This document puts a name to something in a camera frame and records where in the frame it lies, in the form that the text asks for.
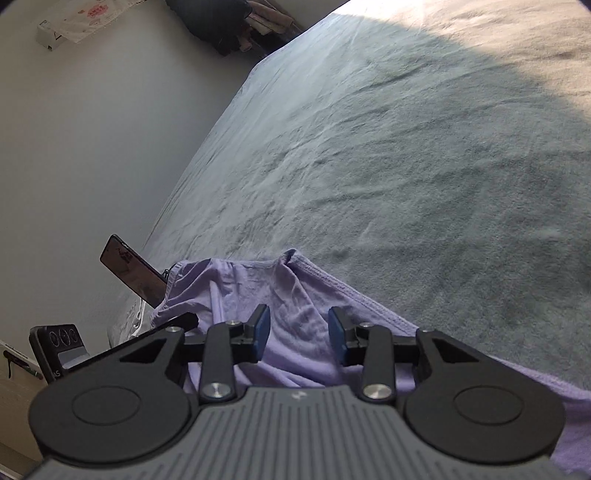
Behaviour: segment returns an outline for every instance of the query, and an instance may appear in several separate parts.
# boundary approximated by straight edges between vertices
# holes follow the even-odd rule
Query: red print
[[[92,18],[98,17],[99,15],[102,15],[103,13],[105,13],[108,9],[109,9],[108,5],[95,5],[90,10],[88,10],[88,13],[86,15],[88,15],[89,17],[92,17]]]

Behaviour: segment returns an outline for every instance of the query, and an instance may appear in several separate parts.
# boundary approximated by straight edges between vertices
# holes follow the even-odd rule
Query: mattress
[[[297,248],[415,324],[591,388],[590,32],[571,0],[352,0],[256,66],[142,254]],[[122,315],[109,336],[130,332]]]

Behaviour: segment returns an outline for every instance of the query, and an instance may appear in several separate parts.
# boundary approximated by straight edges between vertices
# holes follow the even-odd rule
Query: white logo
[[[298,390],[297,392],[291,394],[291,398],[293,398],[297,401],[303,400],[307,396],[308,396],[308,394],[302,390]]]

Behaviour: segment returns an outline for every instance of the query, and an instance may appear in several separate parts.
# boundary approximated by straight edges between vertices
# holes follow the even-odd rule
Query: purple garment
[[[384,325],[395,335],[414,335],[417,328],[295,250],[267,262],[209,259],[178,263],[170,273],[166,298],[154,311],[153,323],[193,312],[205,332],[214,323],[246,321],[260,303],[271,308],[271,333],[261,362],[235,367],[236,380],[243,387],[358,385],[361,368],[341,367],[330,347],[326,315],[333,306],[344,308],[354,318]],[[503,362],[561,396],[567,423],[552,460],[566,472],[579,469],[591,474],[591,392]],[[200,365],[191,364],[189,373],[197,385]],[[397,373],[399,390],[411,390],[410,372]]]

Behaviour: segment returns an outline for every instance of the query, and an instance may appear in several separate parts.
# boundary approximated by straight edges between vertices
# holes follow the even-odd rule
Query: metal screw
[[[392,395],[392,389],[381,383],[372,383],[363,389],[363,394],[373,400],[383,400]]]
[[[210,383],[202,388],[201,393],[209,398],[223,398],[227,397],[232,389],[225,383]]]

